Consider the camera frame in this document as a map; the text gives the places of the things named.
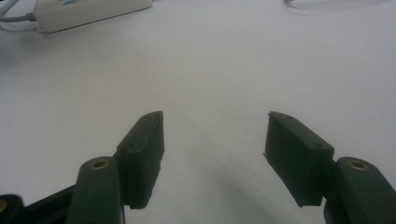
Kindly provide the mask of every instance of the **cable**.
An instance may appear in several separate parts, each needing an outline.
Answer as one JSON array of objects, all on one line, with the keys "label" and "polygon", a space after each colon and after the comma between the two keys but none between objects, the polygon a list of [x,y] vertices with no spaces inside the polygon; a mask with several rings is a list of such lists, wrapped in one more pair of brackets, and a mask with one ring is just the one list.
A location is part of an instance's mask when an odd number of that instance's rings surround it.
[{"label": "cable", "polygon": [[24,16],[19,17],[5,17],[6,13],[12,8],[18,0],[9,0],[0,8],[0,22],[16,22],[16,21],[35,21],[33,13],[26,13]]}]

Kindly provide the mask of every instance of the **white device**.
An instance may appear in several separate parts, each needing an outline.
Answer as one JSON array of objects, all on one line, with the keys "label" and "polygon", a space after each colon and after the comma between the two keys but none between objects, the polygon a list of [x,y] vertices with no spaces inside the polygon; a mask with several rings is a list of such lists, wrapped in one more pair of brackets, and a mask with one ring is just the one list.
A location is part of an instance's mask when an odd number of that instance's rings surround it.
[{"label": "white device", "polygon": [[151,0],[37,0],[38,31],[52,33],[151,7]]}]

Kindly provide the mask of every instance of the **brass insert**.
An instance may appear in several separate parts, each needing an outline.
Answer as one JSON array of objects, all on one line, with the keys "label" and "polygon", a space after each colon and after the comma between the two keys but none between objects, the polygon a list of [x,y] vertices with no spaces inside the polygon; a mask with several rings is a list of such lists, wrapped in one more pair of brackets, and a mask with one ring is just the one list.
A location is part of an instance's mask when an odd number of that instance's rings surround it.
[{"label": "brass insert", "polygon": [[0,200],[0,213],[2,213],[7,208],[7,201],[2,199]]},{"label": "brass insert", "polygon": [[355,170],[368,171],[370,169],[366,163],[361,161],[347,161],[346,163]]},{"label": "brass insert", "polygon": [[108,161],[95,161],[91,164],[91,170],[100,170],[109,165]]}]

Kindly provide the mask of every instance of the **white table surface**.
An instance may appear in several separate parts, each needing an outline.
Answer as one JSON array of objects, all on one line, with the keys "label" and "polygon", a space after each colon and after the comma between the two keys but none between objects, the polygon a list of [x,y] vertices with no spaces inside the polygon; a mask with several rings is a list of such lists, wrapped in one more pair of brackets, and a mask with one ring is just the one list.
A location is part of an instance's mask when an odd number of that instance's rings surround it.
[{"label": "white table surface", "polygon": [[396,1],[303,1],[157,0],[51,35],[0,31],[0,194],[30,204],[73,185],[156,110],[162,170],[127,223],[324,223],[262,156],[272,110],[395,188]]}]

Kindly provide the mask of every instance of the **black mechanical part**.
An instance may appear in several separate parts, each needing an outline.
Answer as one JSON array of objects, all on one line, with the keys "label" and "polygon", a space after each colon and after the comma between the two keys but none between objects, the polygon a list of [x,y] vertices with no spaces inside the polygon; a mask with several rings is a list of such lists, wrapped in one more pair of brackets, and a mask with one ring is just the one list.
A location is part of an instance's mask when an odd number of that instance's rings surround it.
[{"label": "black mechanical part", "polygon": [[0,223],[29,223],[26,217],[26,209],[20,196],[14,194],[0,196]]},{"label": "black mechanical part", "polygon": [[371,163],[340,158],[335,183],[352,223],[396,224],[395,190]]},{"label": "black mechanical part", "polygon": [[26,207],[18,195],[1,195],[0,223],[64,224],[67,218],[73,224],[124,223],[123,204],[131,208],[144,208],[148,204],[163,153],[163,112],[158,111],[136,123],[112,158],[95,159],[91,170],[86,169],[90,161],[84,163],[75,186]]},{"label": "black mechanical part", "polygon": [[147,206],[163,158],[163,112],[143,116],[127,133],[114,155],[120,162],[123,203]]},{"label": "black mechanical part", "polygon": [[74,186],[26,207],[30,223],[62,224],[66,220]]},{"label": "black mechanical part", "polygon": [[285,114],[269,113],[265,157],[299,206],[320,205],[334,148]]},{"label": "black mechanical part", "polygon": [[125,223],[116,159],[100,157],[81,165],[66,224]]},{"label": "black mechanical part", "polygon": [[299,206],[327,200],[327,224],[396,224],[396,192],[375,166],[344,157],[297,119],[270,113],[265,157]]}]

